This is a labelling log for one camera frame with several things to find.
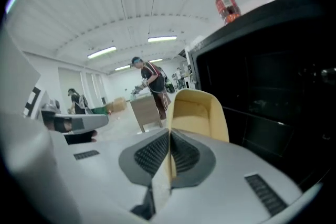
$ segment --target white ceiling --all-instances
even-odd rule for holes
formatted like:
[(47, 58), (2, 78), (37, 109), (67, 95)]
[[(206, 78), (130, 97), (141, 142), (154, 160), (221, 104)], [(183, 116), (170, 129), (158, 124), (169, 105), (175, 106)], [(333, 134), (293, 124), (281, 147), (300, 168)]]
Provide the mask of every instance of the white ceiling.
[[(242, 12), (268, 0), (236, 0)], [(17, 0), (7, 27), (23, 51), (104, 72), (133, 56), (173, 58), (199, 36), (222, 27), (215, 0)], [(148, 37), (177, 35), (148, 43)], [(116, 46), (115, 52), (87, 55)]]

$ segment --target black mesh grille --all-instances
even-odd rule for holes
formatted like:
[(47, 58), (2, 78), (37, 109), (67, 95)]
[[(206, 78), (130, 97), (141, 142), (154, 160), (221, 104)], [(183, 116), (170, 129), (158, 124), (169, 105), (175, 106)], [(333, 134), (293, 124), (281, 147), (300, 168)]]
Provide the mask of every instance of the black mesh grille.
[(200, 160), (198, 149), (175, 134), (172, 134), (171, 137), (171, 152), (177, 174), (193, 168)]
[(253, 191), (256, 193), (262, 204), (266, 207), (271, 216), (283, 211), (286, 203), (268, 186), (268, 184), (259, 175), (245, 177)]
[(136, 151), (134, 155), (135, 162), (152, 177), (168, 153), (168, 138), (169, 136), (164, 134)]
[(79, 160), (79, 159), (92, 157), (92, 156), (95, 156), (95, 155), (98, 155), (98, 154), (99, 154), (98, 151), (86, 151), (86, 152), (74, 154), (74, 156), (75, 156), (75, 159)]

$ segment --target person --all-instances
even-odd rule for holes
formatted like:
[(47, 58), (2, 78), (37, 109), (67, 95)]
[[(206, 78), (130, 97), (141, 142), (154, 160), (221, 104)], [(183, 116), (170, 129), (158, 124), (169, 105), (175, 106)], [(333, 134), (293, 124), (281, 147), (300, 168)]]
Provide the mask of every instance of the person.
[(176, 69), (176, 77), (177, 77), (177, 84), (178, 84), (178, 89), (180, 90), (180, 89), (182, 89), (183, 88), (183, 86), (184, 86), (184, 79), (182, 78), (182, 74), (181, 74), (181, 69), (180, 69), (180, 67), (178, 67), (177, 69)]
[(71, 102), (72, 102), (72, 105), (69, 109), (69, 113), (71, 114), (72, 111), (75, 109), (75, 114), (85, 114), (85, 109), (82, 109), (79, 106), (80, 94), (76, 92), (74, 88), (71, 88), (68, 90), (68, 96), (71, 96)]
[(141, 77), (145, 80), (140, 86), (141, 89), (148, 87), (154, 96), (156, 107), (158, 108), (160, 119), (166, 119), (166, 110), (170, 104), (167, 91), (164, 86), (164, 77), (156, 65), (144, 62), (140, 57), (133, 57), (132, 65), (141, 69)]

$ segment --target red bottle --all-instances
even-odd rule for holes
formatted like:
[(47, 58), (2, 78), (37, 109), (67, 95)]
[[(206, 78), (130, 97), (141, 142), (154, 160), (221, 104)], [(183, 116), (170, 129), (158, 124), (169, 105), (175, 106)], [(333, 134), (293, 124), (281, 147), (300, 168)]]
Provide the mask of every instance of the red bottle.
[(216, 0), (216, 6), (224, 25), (233, 22), (241, 15), (235, 0)]

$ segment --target black shirt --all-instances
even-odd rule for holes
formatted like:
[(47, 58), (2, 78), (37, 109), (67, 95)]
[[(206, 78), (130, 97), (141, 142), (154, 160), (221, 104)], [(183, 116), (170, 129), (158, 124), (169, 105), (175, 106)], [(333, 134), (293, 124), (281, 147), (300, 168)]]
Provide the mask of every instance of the black shirt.
[(79, 103), (79, 95), (73, 94), (71, 95), (71, 101), (75, 102), (75, 113), (76, 114), (85, 114), (85, 109), (81, 109), (78, 105)]
[(151, 76), (159, 75), (152, 83), (149, 84), (151, 92), (162, 92), (164, 90), (164, 78), (156, 65), (150, 62), (144, 62), (141, 69), (141, 76), (143, 79), (149, 79)]

